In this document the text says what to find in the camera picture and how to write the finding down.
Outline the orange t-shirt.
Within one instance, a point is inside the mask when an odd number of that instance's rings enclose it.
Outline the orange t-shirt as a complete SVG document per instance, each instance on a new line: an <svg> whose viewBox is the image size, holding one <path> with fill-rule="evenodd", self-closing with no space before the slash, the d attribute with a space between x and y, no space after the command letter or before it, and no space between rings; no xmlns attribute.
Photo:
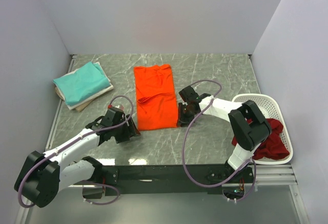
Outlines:
<svg viewBox="0 0 328 224"><path fill-rule="evenodd" d="M169 64L134 67L140 131L176 128L178 105Z"/></svg>

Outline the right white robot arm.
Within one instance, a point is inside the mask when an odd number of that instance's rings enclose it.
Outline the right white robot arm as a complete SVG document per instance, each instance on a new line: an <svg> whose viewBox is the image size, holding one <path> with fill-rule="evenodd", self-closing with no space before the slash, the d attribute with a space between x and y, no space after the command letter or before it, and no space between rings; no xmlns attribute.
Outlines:
<svg viewBox="0 0 328 224"><path fill-rule="evenodd" d="M230 182L237 182L243 176L242 168L251 159L256 149L272 133L272 128L252 100L243 103L227 101L204 93L199 95L191 86L179 92L183 102L178 104L178 127L189 126L199 115L210 115L228 121L236 139L236 146L227 160L225 177Z"/></svg>

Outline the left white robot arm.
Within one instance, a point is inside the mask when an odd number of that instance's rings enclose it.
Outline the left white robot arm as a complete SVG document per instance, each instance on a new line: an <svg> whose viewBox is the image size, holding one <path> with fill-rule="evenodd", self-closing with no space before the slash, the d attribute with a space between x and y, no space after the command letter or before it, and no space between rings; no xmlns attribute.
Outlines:
<svg viewBox="0 0 328 224"><path fill-rule="evenodd" d="M31 206L48 205L62 189L88 181L103 188L116 183L117 172L107 171L103 164L91 156L89 150L115 139L116 143L140 136L130 114L118 107L109 106L105 115L87 124L81 132L64 144L44 153L31 152L14 185L19 203L26 207L22 198Z"/></svg>

